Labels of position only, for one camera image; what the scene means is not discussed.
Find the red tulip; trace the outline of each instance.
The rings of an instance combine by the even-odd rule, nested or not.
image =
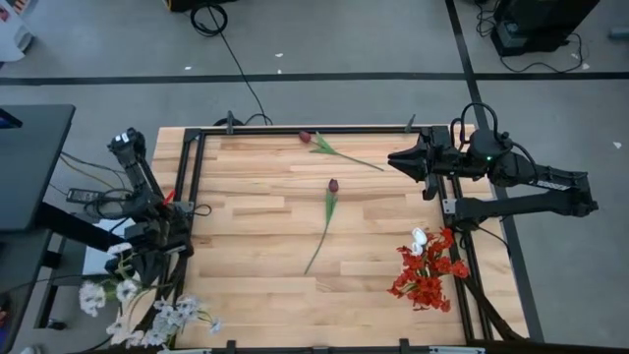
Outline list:
[[[311,134],[308,132],[299,132],[299,139],[304,143],[309,143],[311,141]]]
[[[338,192],[338,181],[332,178],[330,183],[327,184],[327,189],[332,193]]]

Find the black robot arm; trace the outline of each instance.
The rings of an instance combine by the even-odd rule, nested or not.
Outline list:
[[[467,151],[455,147],[453,140],[446,126],[422,128],[417,144],[391,153],[389,164],[416,182],[424,180],[425,200],[431,200],[436,195],[437,175],[473,180],[487,177],[497,187],[530,185],[547,189],[547,192],[496,201],[475,198],[444,200],[443,209],[452,226],[475,229],[488,217],[540,211],[586,216],[599,208],[592,199],[586,172],[537,165],[527,152],[525,157],[512,151],[519,145],[511,142],[507,134],[478,130],[468,141],[470,146]]]

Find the wooden tabletop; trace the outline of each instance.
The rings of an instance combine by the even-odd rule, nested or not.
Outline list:
[[[472,132],[474,127],[467,128]],[[174,189],[185,128],[159,131],[152,168],[162,190]],[[422,199],[416,184],[386,164],[386,156],[412,147],[417,135],[326,135],[339,152],[376,164],[384,172],[334,155],[309,153],[294,135],[206,138],[196,216],[195,255],[184,293],[211,306],[222,331],[186,327],[177,347],[385,346],[465,342],[454,281],[443,278],[452,309],[412,311],[406,299],[385,290],[400,273],[395,251],[412,243],[411,230],[443,226],[438,199]],[[189,156],[184,196],[192,179],[196,146]],[[324,227],[324,196],[339,181],[338,204],[325,242],[308,275]],[[461,180],[466,197],[493,198],[488,181]],[[497,220],[483,224],[501,235]],[[527,335],[511,264],[502,243],[474,232],[488,299],[520,334]],[[472,319],[481,337],[475,302]]]

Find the black cable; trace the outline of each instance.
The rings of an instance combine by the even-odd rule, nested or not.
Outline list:
[[[204,23],[197,21],[197,13],[201,9],[205,8],[207,9],[207,11],[209,11],[210,14],[212,14],[210,8],[218,11],[218,13],[223,17],[223,25],[218,25],[218,22],[216,21],[216,19],[214,19],[213,14],[212,18],[214,19],[214,23],[216,24],[217,29],[209,29]],[[225,10],[220,5],[213,4],[211,2],[199,2],[197,5],[195,5],[195,7],[193,7],[192,11],[190,12],[190,22],[193,25],[193,28],[197,31],[198,34],[204,37],[214,37],[222,33],[225,28],[227,28],[227,21],[227,13],[225,12]]]
[[[253,116],[249,117],[249,119],[245,121],[245,125],[249,125],[249,123],[257,117],[262,117],[264,119],[264,125],[273,125],[273,121],[262,113],[256,113]]]
[[[104,166],[104,165],[101,165],[101,164],[98,164],[98,163],[87,162],[87,161],[81,160],[80,158],[78,158],[76,156],[73,156],[73,155],[71,155],[71,154],[69,154],[69,153],[67,153],[65,151],[61,151],[61,154],[63,156],[66,156],[66,157],[70,158],[71,160],[73,160],[73,161],[75,161],[77,163],[84,164],[85,166],[91,166],[91,167],[94,167],[94,168],[99,168],[99,169],[102,169],[102,170],[105,170],[105,171],[112,172],[113,174],[116,175],[116,177],[118,177],[118,180],[120,181],[120,184],[122,185],[122,187],[123,188],[127,188],[127,185],[125,184],[125,181],[122,179],[122,177],[120,177],[121,174],[123,176],[125,176],[125,177],[127,176],[127,173],[125,173],[125,171],[120,171],[120,170],[117,170],[117,169],[113,169],[113,168],[110,168],[110,167],[107,167],[107,166]]]
[[[479,230],[482,230],[482,231],[486,232],[488,235],[493,236],[494,238],[500,240],[500,242],[502,242],[504,244],[504,247],[506,247],[507,254],[509,255],[509,258],[511,257],[511,249],[509,248],[509,244],[506,241],[504,241],[504,239],[502,237],[494,234],[493,232],[491,232],[491,231],[489,231],[489,230],[487,230],[485,228],[480,227],[480,225],[477,225],[477,227],[479,228]]]
[[[540,172],[538,171],[538,168],[531,154],[523,146],[519,145],[518,143],[511,142],[511,144],[514,147],[518,148],[522,153],[524,153],[525,156],[527,156],[527,159],[529,160],[529,163],[531,163],[531,167],[533,168],[535,182],[538,182],[540,180]]]
[[[502,243],[504,244],[504,247],[506,247],[506,249],[507,249],[507,254],[509,255],[509,257],[511,257],[511,249],[509,249],[509,244],[507,244],[507,242],[506,242],[506,241],[504,241],[504,239],[503,239],[502,237],[500,237],[500,236],[498,236],[498,235],[494,234],[493,232],[491,232],[491,231],[489,231],[489,230],[487,230],[487,229],[484,229],[484,228],[480,227],[480,225],[476,225],[476,227],[477,227],[479,230],[482,230],[482,231],[486,232],[487,234],[489,234],[489,236],[493,236],[494,238],[496,238],[496,239],[500,240],[500,242],[502,242]],[[467,249],[467,245],[468,245],[468,238],[469,238],[469,237],[471,237],[471,233],[461,232],[461,238],[459,239],[459,247],[460,247],[462,250]]]
[[[207,12],[209,12],[209,14],[212,16],[212,20],[214,21],[214,24],[216,25],[217,29],[208,29],[204,24],[199,23],[196,20],[197,12],[200,9],[207,9]],[[218,11],[218,13],[223,17],[224,21],[223,21],[223,25],[222,26],[220,26],[218,24],[218,21],[216,21],[216,17],[214,16],[214,13],[212,12],[212,9]],[[251,84],[249,83],[249,80],[247,80],[247,75],[245,75],[245,71],[243,70],[243,67],[240,65],[240,62],[238,61],[238,58],[236,58],[236,54],[234,54],[234,51],[232,50],[232,47],[229,45],[229,42],[227,41],[227,38],[223,34],[223,31],[227,27],[227,13],[225,12],[225,10],[220,5],[217,5],[217,4],[212,4],[212,3],[209,3],[209,2],[200,3],[190,13],[190,19],[191,19],[191,22],[193,24],[193,27],[195,28],[195,30],[199,34],[201,34],[203,36],[220,35],[220,37],[223,39],[223,42],[225,43],[225,46],[227,47],[227,50],[229,50],[229,54],[231,54],[232,58],[234,59],[234,62],[236,63],[236,66],[238,67],[238,71],[240,72],[240,75],[243,78],[243,81],[245,82],[245,84],[247,85],[247,88],[249,88],[249,91],[252,93],[252,95],[256,99],[257,107],[259,107],[260,113],[256,113],[256,114],[252,115],[246,121],[245,125],[248,125],[254,118],[256,118],[258,116],[261,116],[264,119],[264,125],[265,126],[266,125],[273,125],[273,121],[264,112],[264,107],[262,107],[262,103],[260,102],[259,98],[257,97],[256,92],[254,91],[254,89],[252,88]]]
[[[485,10],[483,8],[483,5],[481,5],[481,3],[477,0],[474,2],[474,4],[479,8],[479,13],[476,15],[476,19],[479,20],[479,22],[476,25],[476,32],[481,36],[481,37],[486,37],[488,35],[491,34],[491,32],[493,31],[493,29],[495,28],[495,21],[493,20],[493,13],[495,13],[495,10],[498,8],[498,5],[500,4],[500,1],[497,0],[494,4],[493,4],[493,9],[492,10]],[[489,28],[487,29],[483,29],[483,24],[490,24]]]
[[[62,190],[61,190],[61,188],[59,188],[59,187],[57,187],[57,186],[53,185],[52,183],[48,183],[48,186],[52,187],[52,189],[54,189],[55,191],[57,191],[57,192],[61,193],[64,197],[68,197],[68,193],[70,193],[70,192],[64,192],[64,191],[62,191]]]
[[[454,146],[454,134],[452,133],[454,129],[453,123],[459,122],[461,124],[461,132],[459,133],[459,140],[461,141],[461,145],[459,146],[459,151],[463,148],[464,144],[468,144],[470,142],[470,141],[465,140],[465,115],[467,114],[467,111],[468,109],[470,109],[470,107],[477,106],[477,105],[486,109],[489,112],[489,114],[491,115],[491,119],[493,120],[493,138],[497,142],[502,142],[502,138],[498,135],[498,116],[493,110],[493,108],[491,108],[486,103],[471,102],[471,103],[468,103],[463,108],[463,111],[461,112],[461,118],[455,118],[454,120],[452,120],[452,123],[450,123],[450,140],[453,146]]]
[[[504,67],[507,68],[507,70],[509,70],[510,72],[517,73],[517,74],[524,73],[525,71],[531,69],[534,66],[538,66],[538,65],[547,67],[547,68],[549,68],[551,71],[553,71],[556,74],[565,74],[565,73],[569,73],[571,71],[577,70],[577,69],[581,68],[581,66],[583,65],[583,61],[584,61],[584,59],[583,59],[583,41],[581,39],[581,35],[579,35],[578,33],[570,33],[570,34],[568,34],[568,36],[570,36],[570,35],[576,35],[577,38],[578,38],[578,43],[579,43],[579,49],[578,49],[578,52],[579,52],[579,54],[578,54],[579,55],[579,64],[573,66],[572,68],[569,68],[569,69],[566,69],[566,70],[557,70],[557,69],[551,67],[550,65],[544,63],[544,62],[535,62],[535,63],[527,65],[524,69],[513,69],[509,65],[507,65],[507,63],[504,62],[504,57],[503,56],[500,56],[500,63],[502,63],[502,65],[504,65]]]
[[[114,192],[125,192],[125,193],[128,193],[128,194],[132,194],[133,193],[133,191],[125,189],[125,188],[114,188],[114,189],[111,189],[109,191],[104,192],[103,195],[100,198],[85,204],[84,205],[84,212],[87,215],[91,216],[91,217],[100,217],[102,219],[119,219],[121,217],[128,216],[127,214],[123,214],[123,213],[106,215],[106,214],[103,214],[100,211],[102,206],[104,206],[107,203],[118,203],[118,205],[122,207],[122,202],[129,201],[129,199],[127,199],[127,198],[108,198],[107,197],[107,195],[109,195],[111,193],[114,193]],[[96,216],[94,216],[92,213],[90,213],[89,207],[93,208],[94,212],[96,213]]]
[[[197,209],[207,207],[207,212],[198,212]],[[209,205],[198,205],[193,209],[193,214],[198,216],[208,216],[212,213],[212,207]]]

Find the concrete floor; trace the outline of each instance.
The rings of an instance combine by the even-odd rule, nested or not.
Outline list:
[[[455,0],[476,73],[503,73],[489,38],[475,32],[476,8]],[[228,4],[225,32],[248,74],[425,72],[463,73],[443,1],[241,0]],[[629,43],[606,32],[629,23],[629,3],[602,0],[577,29],[586,43],[588,71],[629,72]],[[37,42],[28,56],[0,69],[0,78],[236,75],[219,38],[203,38],[181,14],[158,0],[41,1],[29,18]],[[513,66],[544,60],[561,68],[572,47],[513,58]],[[276,53],[283,53],[281,58]],[[275,124],[448,123],[470,101],[465,81],[326,81],[253,83]],[[538,163],[590,172],[600,210],[587,218],[535,214],[516,217],[520,242],[547,342],[629,347],[624,250],[624,205],[629,187],[629,82],[479,82],[501,129]],[[109,140],[133,126],[149,151],[160,126],[210,125],[233,110],[246,118],[256,103],[241,83],[0,86],[0,104],[72,103],[77,106],[64,150],[116,167]],[[613,142],[623,144],[616,148]],[[59,165],[57,186],[99,188]],[[509,191],[515,196],[530,192]],[[63,208],[49,191],[47,200]],[[46,353],[80,351],[104,338],[113,317],[78,316],[75,298],[58,298],[54,316],[65,332],[24,328],[16,350],[38,343]]]

